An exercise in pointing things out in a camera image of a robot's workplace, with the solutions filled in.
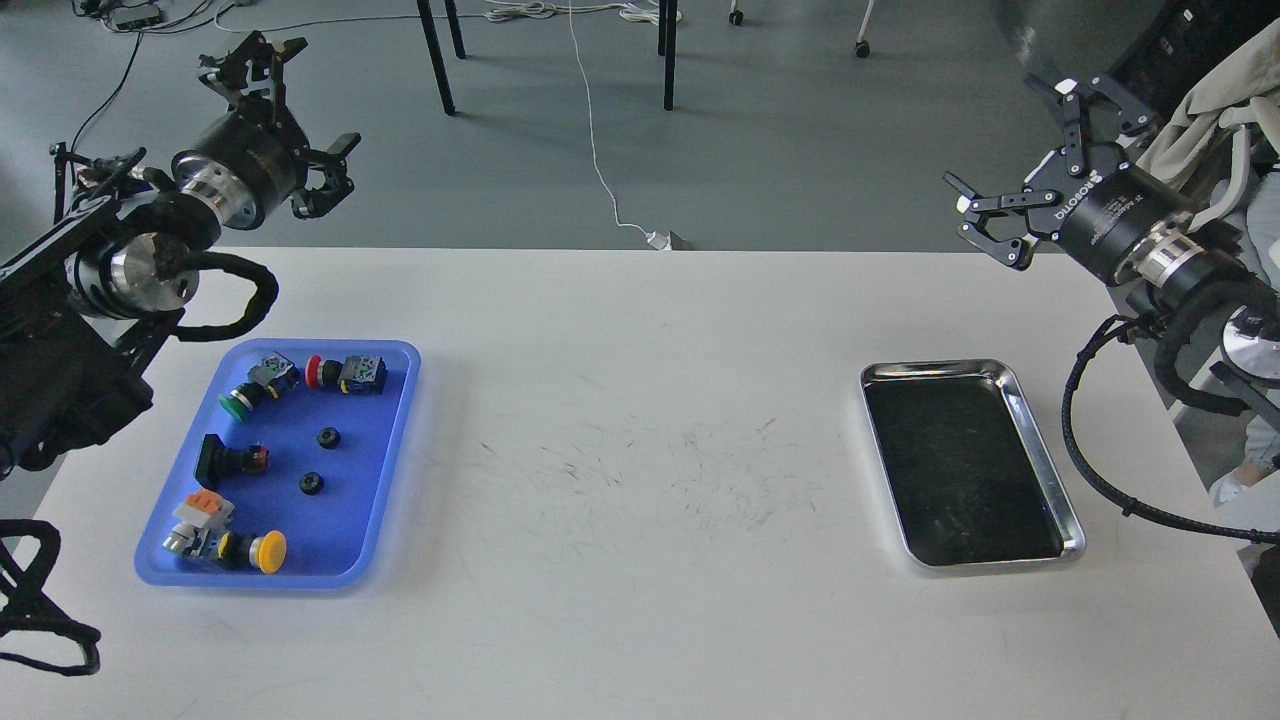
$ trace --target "black cable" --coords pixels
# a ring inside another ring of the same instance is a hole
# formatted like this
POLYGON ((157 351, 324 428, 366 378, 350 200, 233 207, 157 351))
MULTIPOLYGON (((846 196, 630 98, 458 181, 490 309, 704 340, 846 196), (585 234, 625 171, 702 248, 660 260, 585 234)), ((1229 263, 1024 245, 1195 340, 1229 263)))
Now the black cable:
POLYGON ((72 620, 42 591, 61 548, 58 530, 44 520, 0 520, 0 538, 4 537, 31 537, 40 544, 36 548, 36 557, 26 569, 19 566, 9 550, 0 544, 0 571, 6 575, 0 577, 4 580, 0 582, 0 594, 9 600, 0 609, 0 638, 13 630, 54 633, 74 642, 84 661, 79 665, 54 665, 17 652, 0 652, 0 660, 67 676, 97 673, 100 666, 97 642, 102 638, 102 633, 72 620))
POLYGON ((1196 389, 1178 374, 1176 368, 1178 354, 1181 352, 1183 346, 1190 342, 1196 328, 1224 305, 1248 305, 1258 310, 1270 310, 1268 315, 1275 316, 1276 295, 1256 277, 1247 282, 1219 281, 1197 291, 1185 305, 1178 309, 1169 320, 1167 329, 1161 336, 1160 342, 1156 343, 1152 372, 1170 395, 1189 407, 1198 407, 1219 415, 1239 415, 1248 410, 1244 401, 1196 389))
POLYGON ((1075 465, 1075 469, 1084 475, 1084 480, 1088 482, 1093 489, 1098 491, 1102 497, 1119 505, 1125 516, 1137 515, 1143 520, 1149 520, 1158 525, 1165 525, 1166 528, 1174 528, 1175 530, 1239 538, 1253 543, 1265 542, 1270 544, 1280 544, 1280 532, 1224 528, 1221 525, 1183 518, 1181 515, 1175 515, 1166 510, 1147 505, 1146 502, 1124 493, 1120 488, 1108 483, 1102 478, 1102 475, 1098 474, 1097 470, 1093 469, 1092 465, 1089 465, 1089 461, 1084 459, 1084 452, 1080 451, 1080 446, 1075 442, 1075 429, 1071 425, 1071 401, 1075 396, 1075 391, 1080 387, 1080 378, 1084 375, 1084 369, 1089 364, 1089 360, 1092 360, 1103 346, 1128 333, 1135 324, 1135 319, 1125 318, 1124 315, 1112 315, 1111 318, 1107 318, 1107 320, 1093 333, 1093 337, 1089 338, 1089 342, 1084 345, 1084 348, 1075 356, 1075 364, 1071 366, 1071 373, 1066 379, 1066 391, 1062 395, 1062 439, 1066 441, 1066 454, 1071 457, 1071 462, 1075 465))
POLYGON ((182 342, 215 342, 232 340, 256 328, 261 323, 271 304, 280 295, 280 283, 276 282, 271 270, 257 263, 246 260, 237 255, 224 252, 192 252, 183 261, 183 269, 188 270, 221 270, 227 274, 244 278, 256 286, 253 296, 244 305, 244 314, 241 319, 227 325, 198 325, 177 327, 173 337, 182 342))
POLYGON ((102 104, 97 106, 97 110, 90 113, 90 115, 84 118, 84 122, 81 123, 79 129, 76 131, 76 137, 72 138, 72 146, 69 149, 72 152, 76 152, 76 145, 79 143, 79 137, 81 133, 84 132, 84 128, 87 128, 88 124, 93 122, 93 118, 99 117, 99 114, 101 114, 102 110, 106 110, 106 106, 110 105, 113 101, 115 101, 115 97, 120 94, 120 90, 124 87, 124 81, 129 79, 129 70, 133 69, 133 60, 137 59, 138 47, 141 45, 142 45, 142 33, 140 32, 137 40, 133 41, 133 53, 129 55, 129 64, 124 65, 124 74, 120 76, 120 82, 116 83, 115 90, 111 91, 111 95, 109 95, 106 100, 104 100, 102 104))

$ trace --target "chair leg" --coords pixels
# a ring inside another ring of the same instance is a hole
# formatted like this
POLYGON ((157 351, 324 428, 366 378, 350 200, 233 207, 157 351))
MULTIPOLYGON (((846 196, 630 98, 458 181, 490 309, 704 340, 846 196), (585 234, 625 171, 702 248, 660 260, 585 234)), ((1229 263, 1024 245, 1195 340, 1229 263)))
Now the chair leg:
POLYGON ((658 56, 667 54, 667 0, 658 0, 658 56))
POLYGON ((872 10, 876 9, 876 0, 867 0, 867 13, 863 14, 863 27, 858 28, 858 42, 854 44, 854 55, 865 58, 872 54, 872 45, 867 42, 867 26, 872 22, 872 10))
POLYGON ((440 104, 445 115, 456 115, 453 92, 449 90, 449 76, 444 72, 444 55, 440 53, 440 38, 435 35, 435 20, 431 19, 431 0, 417 0, 417 14, 422 20, 422 33, 426 35, 426 50, 431 55, 431 69, 435 72, 435 85, 440 88, 440 104))
POLYGON ((453 54, 460 60, 467 59, 467 49, 462 46, 462 24, 458 23, 458 5, 454 0, 444 0, 444 14, 449 17, 449 35, 453 36, 453 54))
POLYGON ((664 110, 671 110, 675 102, 676 95, 676 22, 678 17, 677 0, 666 0, 667 4, 667 73, 663 88, 662 108, 664 110))

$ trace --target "white table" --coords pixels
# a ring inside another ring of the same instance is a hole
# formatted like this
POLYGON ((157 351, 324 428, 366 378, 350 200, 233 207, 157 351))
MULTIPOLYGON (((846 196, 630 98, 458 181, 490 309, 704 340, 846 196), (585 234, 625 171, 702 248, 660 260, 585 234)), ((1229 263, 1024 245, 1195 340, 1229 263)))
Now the white table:
MULTIPOLYGON (((1267 717, 1280 643, 1230 542, 1120 512, 1066 460, 1076 348, 1111 311, 1064 256, 252 250, 256 336, 424 356, 388 521, 337 593, 154 588, 157 484, 229 345, 166 346, 156 406, 72 454, 47 585, 102 670, 0 665, 6 717, 1267 717), (888 510, 874 361, 1019 374, 1088 534, 1056 570, 936 578, 888 510)), ((238 311, 206 281, 192 323, 238 311)), ((1132 348, 1082 442, 1143 500, 1210 502, 1132 348)))

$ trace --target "yellow push button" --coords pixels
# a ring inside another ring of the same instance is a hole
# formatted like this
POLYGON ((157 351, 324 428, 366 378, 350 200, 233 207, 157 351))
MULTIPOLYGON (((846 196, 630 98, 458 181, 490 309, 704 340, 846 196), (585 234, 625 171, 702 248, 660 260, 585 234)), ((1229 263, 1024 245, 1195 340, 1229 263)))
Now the yellow push button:
POLYGON ((253 553, 253 565, 270 575, 284 564, 284 533, 271 530, 259 539, 257 551, 253 553))

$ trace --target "robotic arm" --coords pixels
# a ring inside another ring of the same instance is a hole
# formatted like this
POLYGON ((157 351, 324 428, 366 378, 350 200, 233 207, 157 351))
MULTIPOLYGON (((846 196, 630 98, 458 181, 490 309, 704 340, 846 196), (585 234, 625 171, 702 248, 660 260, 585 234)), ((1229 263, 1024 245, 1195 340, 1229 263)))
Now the robotic arm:
POLYGON ((1019 192, 983 196, 954 173, 961 197, 960 237, 1010 268, 1030 265, 1042 242, 1061 247, 1108 287, 1134 282, 1128 296, 1139 332, 1157 341, 1157 380, 1188 406, 1239 415, 1247 407, 1280 428, 1280 410, 1258 388, 1280 387, 1280 313, 1272 290, 1236 260, 1236 231, 1213 220, 1196 232, 1192 201, 1130 163, 1125 149, 1152 129, 1155 114, 1106 76, 1052 90, 1064 140, 1023 181, 1019 192), (1091 124, 1091 109, 1110 105, 1115 140, 1091 124), (997 240, 988 223, 1016 218, 1023 234, 997 240), (1234 397, 1190 387, 1174 364, 1192 333, 1224 307, 1225 363, 1212 368, 1234 397))
MULTIPOLYGON (((14 466, 47 468, 69 450, 100 445, 151 407, 142 373, 169 337, 209 342, 256 327, 279 292, 264 266, 209 249, 223 227, 253 229, 285 199, 297 218, 319 218, 353 190, 346 156, 357 133, 326 150, 311 147, 284 102, 284 64, 306 47, 250 33, 220 58, 202 56, 201 82, 227 100, 227 113, 168 173, 141 167, 146 151, 88 159, 55 145, 54 227, 0 265, 0 478, 14 466), (68 165, 78 168, 64 210, 68 165), (307 187, 311 172, 323 177, 307 187), (143 201, 143 192, 154 197, 143 201), (244 314, 216 327, 183 327, 202 270, 218 269, 256 287, 244 314), (104 338, 86 318, 132 324, 104 338)), ((58 532, 38 520, 0 520, 0 538, 31 537, 36 559, 20 568, 0 546, 0 637, 47 632, 74 642, 83 662, 58 666, 0 652, 64 675, 97 671, 100 633, 72 620, 41 592, 59 550, 58 532)))

